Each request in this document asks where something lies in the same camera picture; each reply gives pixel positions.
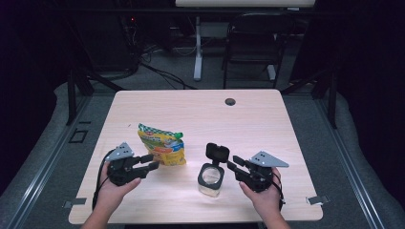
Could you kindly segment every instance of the wire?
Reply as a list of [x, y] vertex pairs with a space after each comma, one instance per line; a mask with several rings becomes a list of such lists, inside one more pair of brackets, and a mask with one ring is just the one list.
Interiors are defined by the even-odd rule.
[[[191, 52], [187, 52], [187, 53], [181, 53], [179, 52], [179, 50], [185, 50], [185, 49], [192, 49]], [[195, 50], [197, 49], [197, 47], [182, 47], [182, 48], [173, 48], [174, 51], [176, 51], [178, 54], [186, 56], [189, 54], [192, 54]]]
[[[141, 60], [150, 63], [152, 61], [152, 52], [157, 52], [161, 51], [161, 49], [157, 49], [157, 45], [151, 45], [150, 47], [147, 47], [144, 51], [143, 54], [140, 56]], [[149, 55], [149, 59], [145, 59], [143, 56], [144, 55]]]
[[274, 187], [276, 187], [277, 191], [278, 191], [279, 194], [280, 194], [279, 209], [280, 209], [280, 211], [281, 211], [281, 209], [283, 208], [283, 204], [286, 204], [286, 202], [284, 201], [284, 195], [283, 195], [283, 190], [282, 190], [283, 186], [282, 186], [282, 184], [281, 184], [281, 179], [280, 179], [276, 174], [273, 173], [273, 175], [276, 176], [277, 179], [278, 179], [279, 182], [280, 182], [280, 186], [279, 186], [278, 184], [276, 184], [273, 180], [271, 181], [271, 184], [273, 184]]
[[105, 163], [105, 159], [107, 158], [107, 156], [109, 156], [114, 150], [111, 150], [107, 153], [107, 155], [104, 156], [104, 158], [101, 161], [100, 167], [98, 168], [98, 175], [97, 175], [97, 184], [96, 184], [96, 190], [95, 193], [93, 194], [93, 204], [92, 204], [92, 209], [94, 210], [97, 204], [97, 199], [98, 199], [98, 192], [100, 191], [102, 185], [105, 183], [105, 181], [107, 181], [107, 179], [109, 177], [106, 177], [102, 183], [100, 185], [98, 185], [100, 183], [100, 179], [101, 179], [101, 172], [102, 172], [102, 168], [104, 166]]
[[198, 90], [197, 88], [195, 88], [195, 87], [193, 87], [193, 86], [190, 86], [190, 85], [185, 84], [184, 81], [183, 81], [181, 78], [179, 78], [179, 77], [177, 77], [177, 76], [175, 76], [175, 75], [173, 75], [173, 74], [171, 74], [171, 73], [168, 73], [168, 72], [165, 72], [165, 71], [162, 71], [162, 70], [155, 69], [155, 68], [153, 68], [153, 67], [151, 67], [151, 66], [149, 66], [149, 65], [146, 65], [146, 64], [144, 64], [144, 63], [142, 63], [142, 62], [140, 62], [139, 64], [140, 64], [141, 66], [145, 67], [146, 69], [152, 71], [152, 72], [155, 72], [155, 73], [160, 74], [160, 76], [162, 76], [163, 79], [164, 79], [170, 86], [173, 87], [173, 89], [177, 89], [177, 88], [175, 88], [175, 87], [168, 81], [168, 79], [170, 79], [170, 80], [172, 80], [172, 81], [174, 81], [174, 82], [176, 82], [176, 83], [181, 84], [183, 90], [185, 90], [186, 88], [193, 89], [193, 90]]
[[128, 69], [128, 70], [126, 70], [124, 73], [120, 73], [120, 74], [112, 75], [112, 76], [106, 76], [105, 74], [102, 75], [102, 73], [98, 73], [98, 74], [101, 75], [101, 76], [103, 76], [103, 78], [106, 78], [106, 79], [108, 79], [108, 80], [110, 80], [110, 81], [114, 81], [114, 80], [119, 80], [119, 79], [127, 78], [127, 77], [133, 75], [135, 72], [136, 72], [136, 70], [134, 70], [134, 69]]
[[135, 41], [135, 34], [137, 34], [137, 28], [134, 27], [134, 33], [132, 34], [132, 44], [137, 45], [137, 41]]

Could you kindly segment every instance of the dark background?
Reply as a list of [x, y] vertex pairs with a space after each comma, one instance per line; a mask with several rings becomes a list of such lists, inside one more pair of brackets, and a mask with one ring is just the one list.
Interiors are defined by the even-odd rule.
[[[291, 79], [306, 78], [326, 68], [342, 52], [342, 46], [349, 47], [342, 52], [338, 92], [348, 100], [366, 159], [387, 190], [405, 206], [405, 3], [359, 3], [317, 2], [316, 10], [353, 11], [354, 17], [339, 23], [312, 20]], [[74, 20], [73, 30], [83, 36], [82, 44], [72, 35], [72, 28], [54, 17], [50, 19], [35, 1], [8, 1], [1, 7], [0, 17], [3, 193], [52, 116], [56, 102], [53, 90], [66, 82], [73, 68], [69, 57], [76, 60], [75, 64], [92, 69], [95, 60], [82, 47], [94, 42], [93, 49], [99, 48], [97, 65], [116, 67], [112, 60], [118, 60], [122, 64], [119, 67], [125, 69], [133, 67], [134, 62], [122, 33], [114, 32], [108, 45], [97, 37], [86, 36], [85, 31], [91, 29], [119, 31], [118, 21], [83, 29], [86, 23]], [[145, 22], [144, 27], [165, 25], [159, 21], [162, 18], [157, 17], [152, 24]], [[166, 39], [157, 42], [170, 49], [170, 43], [164, 43]]]

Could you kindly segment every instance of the person's hand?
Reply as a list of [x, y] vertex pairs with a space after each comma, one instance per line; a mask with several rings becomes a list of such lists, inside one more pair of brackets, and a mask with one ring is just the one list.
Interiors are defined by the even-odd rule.
[[102, 168], [100, 182], [102, 183], [104, 180], [105, 182], [102, 184], [100, 190], [98, 191], [98, 199], [95, 209], [102, 208], [108, 210], [111, 214], [113, 214], [118, 206], [122, 203], [124, 196], [140, 184], [140, 178], [136, 178], [122, 186], [116, 186], [110, 181], [110, 179], [106, 180], [109, 165], [110, 162], [106, 162], [104, 163], [104, 166]]
[[116, 211], [126, 194], [131, 192], [140, 184], [140, 178], [122, 186], [116, 186], [107, 178], [107, 170], [110, 162], [103, 165], [98, 191], [98, 199], [93, 213], [87, 218], [82, 228], [106, 228], [110, 216]]
[[[281, 187], [280, 172], [276, 168], [273, 168], [272, 171], [280, 179], [273, 176], [274, 183]], [[260, 193], [251, 190], [244, 182], [239, 182], [239, 185], [244, 194], [252, 201], [253, 207], [265, 222], [267, 228], [289, 228], [280, 213], [280, 193], [274, 185]]]

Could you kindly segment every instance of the desk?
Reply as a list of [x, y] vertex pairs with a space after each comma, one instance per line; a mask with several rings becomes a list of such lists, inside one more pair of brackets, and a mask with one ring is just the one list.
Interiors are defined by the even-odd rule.
[[[234, 106], [224, 103], [236, 100]], [[289, 164], [280, 168], [287, 204], [286, 220], [318, 220], [323, 212], [306, 203], [316, 193], [280, 93], [276, 90], [123, 91], [116, 94], [99, 136], [78, 198], [69, 215], [81, 224], [92, 212], [96, 176], [103, 157], [126, 141], [135, 156], [147, 154], [139, 139], [139, 123], [166, 131], [183, 132], [185, 158], [181, 166], [160, 166], [129, 193], [109, 223], [208, 223], [254, 222], [261, 218], [245, 197], [233, 172], [225, 169], [216, 198], [198, 190], [197, 177], [209, 142], [223, 145], [234, 155], [248, 159], [267, 150]]]
[[[176, 7], [183, 8], [311, 8], [315, 0], [176, 0]], [[196, 64], [194, 66], [194, 80], [202, 79], [203, 55], [201, 50], [200, 17], [196, 20]], [[269, 78], [275, 75], [274, 67], [267, 68]]]

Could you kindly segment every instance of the yellow snack bag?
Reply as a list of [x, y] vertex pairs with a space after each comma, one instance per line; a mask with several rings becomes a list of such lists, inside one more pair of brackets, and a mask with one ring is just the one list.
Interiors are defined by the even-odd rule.
[[138, 135], [154, 160], [162, 165], [185, 164], [182, 133], [172, 133], [139, 124]]

